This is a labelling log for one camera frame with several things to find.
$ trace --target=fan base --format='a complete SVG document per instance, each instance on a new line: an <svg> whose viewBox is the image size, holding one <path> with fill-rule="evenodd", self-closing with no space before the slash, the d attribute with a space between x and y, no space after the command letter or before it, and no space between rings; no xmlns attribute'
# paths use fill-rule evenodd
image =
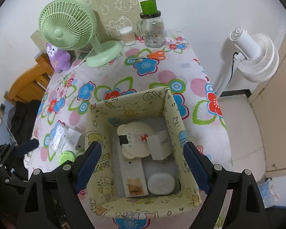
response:
<svg viewBox="0 0 286 229"><path fill-rule="evenodd" d="M87 56L86 64L89 67L98 67L107 64L109 61L115 59L123 50L123 45L115 40L109 40L101 44L103 51L95 53L92 51Z"/></svg>

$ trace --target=beige door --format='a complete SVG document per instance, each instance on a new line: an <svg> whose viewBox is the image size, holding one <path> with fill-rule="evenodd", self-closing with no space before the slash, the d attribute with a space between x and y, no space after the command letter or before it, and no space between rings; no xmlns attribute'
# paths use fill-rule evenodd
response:
<svg viewBox="0 0 286 229"><path fill-rule="evenodd" d="M264 142L266 171L286 170L286 58L252 107Z"/></svg>

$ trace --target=jar handle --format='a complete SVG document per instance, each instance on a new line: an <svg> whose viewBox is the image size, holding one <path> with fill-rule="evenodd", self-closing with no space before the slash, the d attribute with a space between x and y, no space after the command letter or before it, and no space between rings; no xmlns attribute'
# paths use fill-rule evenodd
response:
<svg viewBox="0 0 286 229"><path fill-rule="evenodd" d="M137 22L137 32L138 32L138 36L143 36L141 20Z"/></svg>

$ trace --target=fabric storage bin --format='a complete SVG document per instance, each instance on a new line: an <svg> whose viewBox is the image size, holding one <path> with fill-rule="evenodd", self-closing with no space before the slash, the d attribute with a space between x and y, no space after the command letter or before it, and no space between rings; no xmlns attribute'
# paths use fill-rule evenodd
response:
<svg viewBox="0 0 286 229"><path fill-rule="evenodd" d="M91 209L112 218L146 219L178 215L201 203L197 183L183 157L187 134L177 104L168 87L91 104L87 114L85 148L93 141L102 146L102 155L87 185ZM112 142L114 127L152 116L164 116L175 162L179 166L178 194L149 198L119 198L114 191Z"/></svg>

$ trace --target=green fan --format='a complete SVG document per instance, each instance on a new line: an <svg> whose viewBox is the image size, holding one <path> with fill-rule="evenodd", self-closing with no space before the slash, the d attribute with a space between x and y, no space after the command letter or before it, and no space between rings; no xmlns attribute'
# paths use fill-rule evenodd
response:
<svg viewBox="0 0 286 229"><path fill-rule="evenodd" d="M49 3L40 14L39 31L47 42L64 50L81 49L91 42L93 51L87 56L90 67L108 63L123 49L123 45L115 40L99 42L94 11L83 0Z"/></svg>

